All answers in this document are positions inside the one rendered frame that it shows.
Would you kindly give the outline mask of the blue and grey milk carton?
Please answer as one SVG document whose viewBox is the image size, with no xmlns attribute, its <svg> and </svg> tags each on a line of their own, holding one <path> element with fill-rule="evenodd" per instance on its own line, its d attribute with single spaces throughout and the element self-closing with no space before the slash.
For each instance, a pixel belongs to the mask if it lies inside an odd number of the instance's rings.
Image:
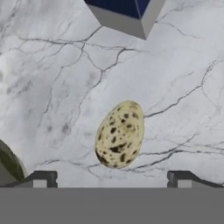
<svg viewBox="0 0 224 224">
<path fill-rule="evenodd" d="M 84 0 L 105 27 L 146 40 L 166 0 Z"/>
</svg>

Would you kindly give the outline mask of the speckled cream egg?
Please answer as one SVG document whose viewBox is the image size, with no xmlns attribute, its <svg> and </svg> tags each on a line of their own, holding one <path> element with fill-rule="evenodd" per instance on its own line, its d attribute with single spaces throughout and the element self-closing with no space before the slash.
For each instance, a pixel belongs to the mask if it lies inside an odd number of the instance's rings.
<svg viewBox="0 0 224 224">
<path fill-rule="evenodd" d="M 122 169 L 138 156 L 144 140 L 144 112 L 135 101 L 122 101 L 102 120 L 94 152 L 106 167 Z"/>
</svg>

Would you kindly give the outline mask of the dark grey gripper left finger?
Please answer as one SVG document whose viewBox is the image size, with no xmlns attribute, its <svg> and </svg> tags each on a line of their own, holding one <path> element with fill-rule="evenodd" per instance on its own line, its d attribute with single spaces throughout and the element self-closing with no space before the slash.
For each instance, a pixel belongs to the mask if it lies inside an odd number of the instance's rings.
<svg viewBox="0 0 224 224">
<path fill-rule="evenodd" d="M 57 179 L 58 173 L 56 171 L 34 171 L 23 180 L 0 185 L 0 188 L 57 188 Z"/>
</svg>

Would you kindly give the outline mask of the grey-green bowl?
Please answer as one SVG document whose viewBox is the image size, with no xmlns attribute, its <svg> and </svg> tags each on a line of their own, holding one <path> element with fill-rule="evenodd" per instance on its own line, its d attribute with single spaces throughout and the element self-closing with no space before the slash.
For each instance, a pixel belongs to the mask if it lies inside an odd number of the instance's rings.
<svg viewBox="0 0 224 224">
<path fill-rule="evenodd" d="M 0 186 L 21 181 L 26 177 L 22 161 L 11 148 L 0 139 Z"/>
</svg>

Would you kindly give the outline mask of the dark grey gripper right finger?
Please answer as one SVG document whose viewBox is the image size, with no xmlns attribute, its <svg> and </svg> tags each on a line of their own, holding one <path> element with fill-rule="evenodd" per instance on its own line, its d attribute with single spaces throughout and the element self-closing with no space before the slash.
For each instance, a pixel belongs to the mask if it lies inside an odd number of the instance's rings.
<svg viewBox="0 0 224 224">
<path fill-rule="evenodd" d="M 223 188 L 223 185 L 201 179 L 191 171 L 168 171 L 167 179 L 167 187 L 171 188 Z"/>
</svg>

